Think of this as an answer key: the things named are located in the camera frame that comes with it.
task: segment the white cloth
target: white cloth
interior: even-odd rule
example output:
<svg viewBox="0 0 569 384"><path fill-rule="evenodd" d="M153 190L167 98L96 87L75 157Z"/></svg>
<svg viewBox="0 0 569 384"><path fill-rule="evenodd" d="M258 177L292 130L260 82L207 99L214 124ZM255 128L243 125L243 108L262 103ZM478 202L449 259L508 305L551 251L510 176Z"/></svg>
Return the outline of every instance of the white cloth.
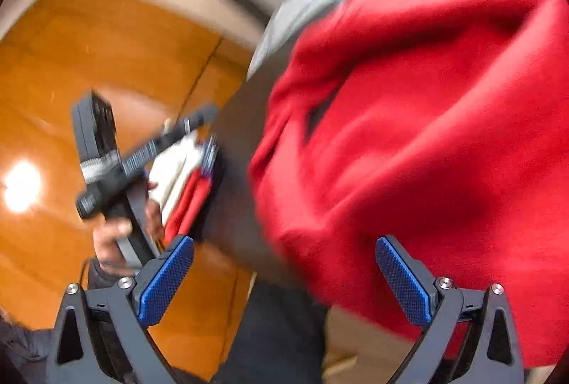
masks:
<svg viewBox="0 0 569 384"><path fill-rule="evenodd" d="M191 146L192 148L186 148L186 161L184 162L180 174L176 177L174 184L172 185L172 189L168 198L166 199L166 203L164 206L160 206L162 209L163 225L166 225L168 217L176 207L177 202L180 199L181 192L184 190L184 185L186 184L188 177L195 168L198 168L201 165L201 148L198 148L195 143L193 143Z"/></svg>
<svg viewBox="0 0 569 384"><path fill-rule="evenodd" d="M149 199L160 205L164 225L176 206L186 180L200 165L201 148L196 145L196 140L195 132L182 138L159 154L150 170L149 181L158 185L149 191Z"/></svg>

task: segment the blue gripper pad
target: blue gripper pad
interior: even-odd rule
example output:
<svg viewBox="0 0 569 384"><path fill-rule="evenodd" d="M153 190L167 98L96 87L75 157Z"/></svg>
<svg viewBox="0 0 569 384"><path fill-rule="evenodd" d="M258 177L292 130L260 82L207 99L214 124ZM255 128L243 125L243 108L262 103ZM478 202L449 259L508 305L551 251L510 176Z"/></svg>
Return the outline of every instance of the blue gripper pad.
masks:
<svg viewBox="0 0 569 384"><path fill-rule="evenodd" d="M432 320L427 292L385 236L377 240L376 262L407 319L427 326Z"/></svg>
<svg viewBox="0 0 569 384"><path fill-rule="evenodd" d="M146 285L142 294L140 294L137 318L143 327L154 326L160 322L174 294L180 287L184 276L186 276L192 265L193 240L189 236L183 236L180 240L170 254L167 252L169 252L173 244L166 249L166 253L160 256L160 259L163 259L163 256L167 256L167 259L161 265L158 273Z"/></svg>

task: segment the red sweater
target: red sweater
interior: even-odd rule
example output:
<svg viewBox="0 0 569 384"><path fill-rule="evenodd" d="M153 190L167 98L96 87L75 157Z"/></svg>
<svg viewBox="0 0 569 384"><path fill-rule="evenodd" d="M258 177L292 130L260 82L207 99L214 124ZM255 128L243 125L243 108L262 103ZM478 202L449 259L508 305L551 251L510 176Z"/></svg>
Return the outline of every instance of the red sweater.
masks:
<svg viewBox="0 0 569 384"><path fill-rule="evenodd" d="M303 32L250 164L266 238L321 299L416 335L374 260L504 285L525 366L569 340L565 0L349 0ZM339 92L306 141L308 114Z"/></svg>

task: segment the wooden floor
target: wooden floor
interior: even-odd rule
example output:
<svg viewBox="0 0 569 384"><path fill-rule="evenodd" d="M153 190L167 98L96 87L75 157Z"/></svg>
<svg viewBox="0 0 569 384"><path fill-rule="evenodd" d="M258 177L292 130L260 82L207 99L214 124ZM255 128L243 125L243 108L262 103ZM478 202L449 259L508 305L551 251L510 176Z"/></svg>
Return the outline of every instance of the wooden floor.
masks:
<svg viewBox="0 0 569 384"><path fill-rule="evenodd" d="M110 100L120 148L167 117L223 105L251 55L182 16L137 0L39 0L0 42L0 305L32 327L53 325L66 285L93 255L74 200L83 182L70 107L90 88ZM26 210L11 171L39 172ZM27 177L30 186L37 177ZM250 274L201 247L163 321L151 330L173 366L209 379L239 322Z"/></svg>

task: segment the human hand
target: human hand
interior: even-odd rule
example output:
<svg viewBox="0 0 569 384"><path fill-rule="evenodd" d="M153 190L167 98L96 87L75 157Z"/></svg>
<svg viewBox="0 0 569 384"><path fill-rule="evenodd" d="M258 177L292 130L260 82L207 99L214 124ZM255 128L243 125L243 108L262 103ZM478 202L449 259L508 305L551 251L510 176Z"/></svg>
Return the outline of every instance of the human hand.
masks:
<svg viewBox="0 0 569 384"><path fill-rule="evenodd" d="M146 232L154 240L164 238L164 226L160 205L149 199L144 208L146 214ZM130 275L133 270L126 266L124 257L117 245L117 239L126 238L133 227L127 219L113 219L93 230L93 246L101 268L112 275Z"/></svg>

